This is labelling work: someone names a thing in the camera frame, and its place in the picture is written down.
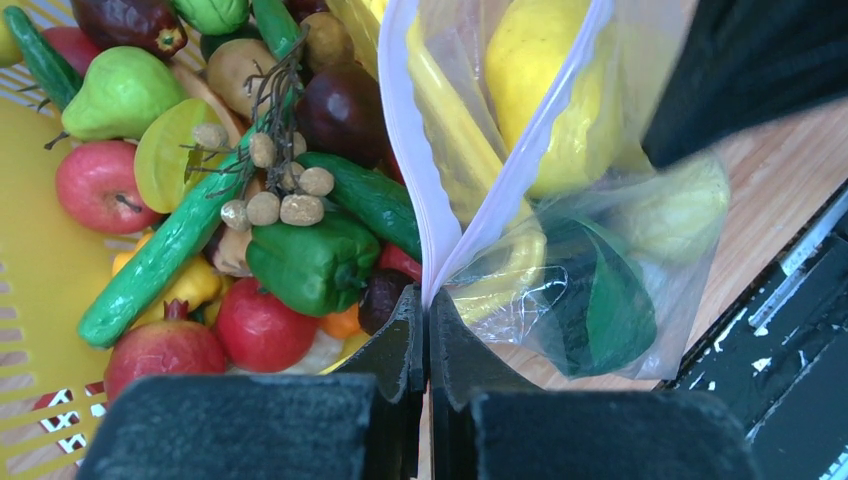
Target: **yellow bell pepper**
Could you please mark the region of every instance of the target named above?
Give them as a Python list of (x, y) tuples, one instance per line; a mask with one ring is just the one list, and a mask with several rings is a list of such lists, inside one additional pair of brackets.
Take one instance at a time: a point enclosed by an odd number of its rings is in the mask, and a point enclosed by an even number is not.
[[(116, 255), (112, 262), (112, 276), (124, 268), (151, 237), (153, 233), (145, 234), (139, 239), (133, 251)], [(163, 320), (165, 318), (165, 309), (162, 307), (164, 302), (173, 300), (188, 302), (189, 311), (193, 311), (201, 304), (217, 299), (224, 287), (224, 282), (224, 276), (209, 265), (203, 256), (197, 255), (186, 263), (176, 281), (136, 319), (135, 325)]]

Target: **potato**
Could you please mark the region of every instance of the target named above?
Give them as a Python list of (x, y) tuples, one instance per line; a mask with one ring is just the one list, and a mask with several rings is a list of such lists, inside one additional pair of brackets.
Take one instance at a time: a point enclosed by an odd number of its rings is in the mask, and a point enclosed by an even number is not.
[[(262, 78), (254, 78), (251, 85), (245, 85), (245, 81), (253, 75), (268, 73), (276, 64), (277, 61), (263, 42), (238, 38), (221, 45), (209, 57), (206, 83), (234, 112), (249, 119)], [(267, 112), (269, 107), (270, 99), (262, 102), (259, 115)]]
[(329, 12), (318, 12), (303, 19), (301, 28), (309, 25), (303, 57), (306, 64), (318, 73), (337, 63), (353, 61), (353, 39), (344, 24)]

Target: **wooden table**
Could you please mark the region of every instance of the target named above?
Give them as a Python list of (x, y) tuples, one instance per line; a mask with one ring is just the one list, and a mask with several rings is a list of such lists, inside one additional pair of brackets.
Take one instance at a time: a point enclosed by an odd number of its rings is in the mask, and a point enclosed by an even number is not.
[[(848, 103), (765, 125), (718, 146), (733, 199), (689, 345), (696, 342), (848, 179)], [(612, 375), (568, 381), (541, 356), (494, 350), (529, 380), (551, 390), (648, 390), (656, 381)], [(429, 413), (421, 419), (420, 479), (430, 478)]]

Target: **plastic bag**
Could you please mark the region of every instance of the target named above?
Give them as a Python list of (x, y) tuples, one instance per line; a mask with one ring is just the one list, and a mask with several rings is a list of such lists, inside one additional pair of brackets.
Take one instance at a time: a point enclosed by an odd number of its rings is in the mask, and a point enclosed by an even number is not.
[(569, 377), (673, 377), (730, 193), (709, 153), (658, 175), (639, 148), (678, 2), (391, 0), (382, 22), (425, 303), (444, 286), (484, 341)]

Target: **pear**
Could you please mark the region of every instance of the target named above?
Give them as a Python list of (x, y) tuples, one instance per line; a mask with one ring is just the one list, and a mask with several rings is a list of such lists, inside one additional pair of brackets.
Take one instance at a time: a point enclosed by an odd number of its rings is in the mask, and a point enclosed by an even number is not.
[(140, 140), (147, 128), (188, 93), (161, 60), (137, 47), (110, 48), (91, 62), (62, 125), (83, 142)]

